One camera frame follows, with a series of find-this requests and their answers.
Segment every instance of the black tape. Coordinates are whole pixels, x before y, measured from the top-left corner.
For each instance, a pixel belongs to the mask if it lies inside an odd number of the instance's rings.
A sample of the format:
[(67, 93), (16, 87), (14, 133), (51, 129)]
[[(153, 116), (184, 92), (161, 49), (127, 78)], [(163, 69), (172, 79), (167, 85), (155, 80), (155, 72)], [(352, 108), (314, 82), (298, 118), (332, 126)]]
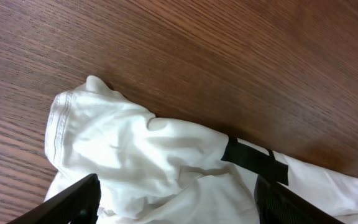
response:
[(262, 177), (288, 186), (288, 165), (276, 161), (272, 151), (269, 154), (272, 156), (239, 143), (237, 138), (229, 137), (229, 142), (221, 160), (232, 162)]

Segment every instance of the crumpled fabric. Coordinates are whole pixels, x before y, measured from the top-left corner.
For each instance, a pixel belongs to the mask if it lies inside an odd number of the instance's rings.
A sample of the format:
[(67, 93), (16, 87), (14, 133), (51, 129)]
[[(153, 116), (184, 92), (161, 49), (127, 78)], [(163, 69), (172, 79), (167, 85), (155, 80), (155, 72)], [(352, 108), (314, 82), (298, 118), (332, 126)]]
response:
[[(259, 223), (257, 174), (221, 161), (227, 142), (227, 135), (204, 126), (156, 118), (89, 76), (53, 101), (45, 153), (58, 173), (45, 200), (96, 173), (99, 224)], [(338, 220), (358, 224), (357, 178), (273, 153), (289, 166), (287, 188)]]

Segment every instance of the wood grain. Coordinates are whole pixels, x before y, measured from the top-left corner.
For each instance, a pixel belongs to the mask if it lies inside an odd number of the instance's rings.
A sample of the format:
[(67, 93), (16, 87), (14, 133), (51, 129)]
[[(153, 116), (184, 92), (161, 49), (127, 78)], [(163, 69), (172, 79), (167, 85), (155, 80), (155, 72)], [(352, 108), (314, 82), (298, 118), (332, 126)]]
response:
[(358, 177), (358, 0), (0, 0), (0, 223), (42, 203), (50, 104), (88, 75)]

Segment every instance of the white cloth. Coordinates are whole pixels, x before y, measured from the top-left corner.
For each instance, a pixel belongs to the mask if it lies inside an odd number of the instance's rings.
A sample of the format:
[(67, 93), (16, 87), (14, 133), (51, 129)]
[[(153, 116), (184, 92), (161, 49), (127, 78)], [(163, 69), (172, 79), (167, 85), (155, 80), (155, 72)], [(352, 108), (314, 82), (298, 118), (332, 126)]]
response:
[[(45, 200), (96, 173), (99, 224), (259, 223), (257, 174), (221, 161), (227, 141), (195, 123), (156, 118), (90, 76), (52, 104), (45, 153), (58, 174)], [(358, 224), (357, 178), (274, 155), (289, 166), (290, 190), (342, 222)]]

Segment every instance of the wooden table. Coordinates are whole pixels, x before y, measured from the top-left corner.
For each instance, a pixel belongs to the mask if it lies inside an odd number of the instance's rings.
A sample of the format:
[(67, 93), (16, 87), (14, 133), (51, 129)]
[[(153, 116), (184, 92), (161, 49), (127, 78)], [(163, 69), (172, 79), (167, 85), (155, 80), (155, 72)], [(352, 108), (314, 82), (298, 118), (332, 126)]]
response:
[(0, 223), (42, 203), (50, 104), (88, 75), (358, 177), (358, 0), (0, 0)]

